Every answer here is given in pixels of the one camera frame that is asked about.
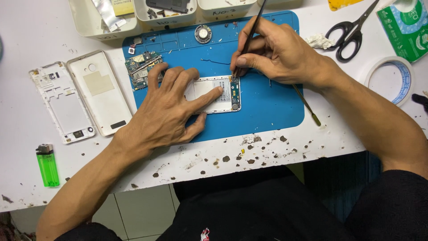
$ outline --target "lighter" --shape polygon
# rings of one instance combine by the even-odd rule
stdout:
[[[58,172],[52,144],[41,144],[36,149],[37,160],[39,161],[40,173],[42,174],[45,187],[56,187],[59,185]]]

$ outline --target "white desk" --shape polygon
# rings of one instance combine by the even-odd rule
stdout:
[[[340,21],[354,21],[372,3],[371,0],[365,0],[332,12],[328,8],[327,0],[304,1],[300,8],[293,9],[300,21],[302,37],[325,33]],[[385,1],[388,0],[381,0],[378,6],[382,6]],[[285,9],[267,8],[265,12],[280,10]],[[255,15],[258,11],[259,6],[255,4],[248,16]],[[199,20],[200,23],[206,22],[200,17],[196,22],[199,23]],[[65,183],[65,178],[73,176],[111,141],[111,137],[105,138],[97,134],[94,138],[71,145],[62,144],[55,125],[28,76],[29,70],[55,61],[66,62],[82,54],[103,49],[107,52],[110,64],[131,104],[132,112],[137,108],[120,48],[122,39],[99,42],[79,36],[75,31],[67,1],[6,1],[0,8],[0,22],[0,36],[5,50],[0,61],[0,194],[13,201],[8,203],[0,199],[2,212],[45,205],[43,202],[49,202],[53,198]],[[375,12],[363,25],[362,32],[363,45],[360,52],[351,62],[339,64],[357,80],[372,59],[395,55]],[[324,54],[335,59],[335,52]],[[415,93],[422,94],[422,90],[428,90],[426,66],[426,56],[413,64],[416,72]],[[113,192],[133,190],[131,184],[137,185],[138,188],[153,187],[364,150],[333,106],[321,95],[308,89],[304,90],[304,95],[320,119],[321,127],[314,124],[305,109],[305,118],[297,127],[229,137],[226,143],[225,139],[218,139],[162,148],[157,150],[150,160],[132,166],[115,185]],[[427,115],[421,105],[408,100],[401,108],[422,128],[428,129]],[[251,143],[256,136],[262,141]],[[287,141],[282,142],[281,136],[287,138]],[[251,143],[254,148],[249,150],[249,144],[246,142]],[[57,188],[43,186],[35,155],[35,148],[41,143],[54,145],[61,181]],[[245,150],[245,154],[241,160],[236,160],[241,149]],[[230,161],[223,162],[225,156],[229,156]],[[249,164],[247,160],[250,159],[255,162]],[[155,172],[159,174],[157,178],[153,177]]]

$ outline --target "tape roll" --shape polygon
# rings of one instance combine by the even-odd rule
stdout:
[[[364,85],[368,88],[370,83],[370,78],[372,77],[373,73],[381,65],[386,63],[393,64],[400,70],[401,77],[402,77],[400,92],[398,93],[397,97],[393,99],[391,102],[396,104],[397,106],[401,106],[411,96],[411,93],[413,91],[414,83],[412,83],[412,78],[414,78],[415,72],[412,66],[410,65],[409,61],[398,56],[385,57],[379,60],[378,62],[376,62],[375,64],[371,65],[372,67],[365,71],[367,74],[361,75],[361,78],[362,78],[361,82],[364,83]]]

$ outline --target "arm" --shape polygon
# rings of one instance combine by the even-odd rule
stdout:
[[[37,240],[52,241],[89,220],[105,201],[109,189],[134,162],[148,157],[155,148],[187,143],[205,127],[206,113],[184,126],[197,110],[223,92],[217,87],[194,101],[184,98],[195,69],[167,70],[161,87],[158,75],[168,64],[160,63],[149,72],[147,96],[128,125],[117,131],[111,143],[78,171],[47,205],[37,225]]]
[[[260,19],[250,53],[241,55],[255,18],[239,34],[236,66],[255,68],[283,84],[319,89],[340,112],[383,170],[414,172],[428,179],[428,142],[421,128],[400,108],[345,74],[329,57],[318,54],[288,25]]]

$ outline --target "silicone mat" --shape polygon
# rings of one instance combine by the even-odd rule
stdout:
[[[291,11],[273,12],[262,16],[276,24],[289,24],[299,33],[299,20]],[[199,70],[201,77],[230,75],[228,64],[232,53],[237,49],[238,33],[250,18],[206,24],[212,30],[212,39],[207,44],[200,44],[195,39],[194,32],[198,25],[143,33],[141,34],[143,44],[136,46],[134,55],[128,53],[134,37],[128,37],[122,43],[123,53],[126,59],[145,51],[155,51],[162,54],[162,59],[169,64],[169,68],[195,67]],[[232,23],[233,21],[238,22],[237,27]],[[227,65],[201,59],[227,63]],[[298,85],[298,87],[303,93],[302,86]],[[134,92],[137,107],[141,105],[146,94],[147,88]],[[241,103],[242,108],[237,112],[209,114],[205,130],[192,142],[295,127],[304,118],[303,103],[292,86],[272,81],[272,87],[269,87],[269,80],[254,70],[241,77]],[[188,124],[195,119],[196,117],[192,117]]]

